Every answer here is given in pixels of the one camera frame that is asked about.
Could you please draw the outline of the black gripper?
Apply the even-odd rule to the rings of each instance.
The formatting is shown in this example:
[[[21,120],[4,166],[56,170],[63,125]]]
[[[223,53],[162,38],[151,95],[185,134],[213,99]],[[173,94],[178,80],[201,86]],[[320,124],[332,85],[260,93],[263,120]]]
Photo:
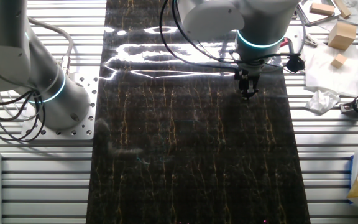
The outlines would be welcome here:
[[[247,90],[241,90],[243,100],[248,100],[259,92],[259,90],[256,89],[259,78],[259,70],[239,68],[235,72],[234,79],[239,82],[239,89],[248,89],[248,93]]]

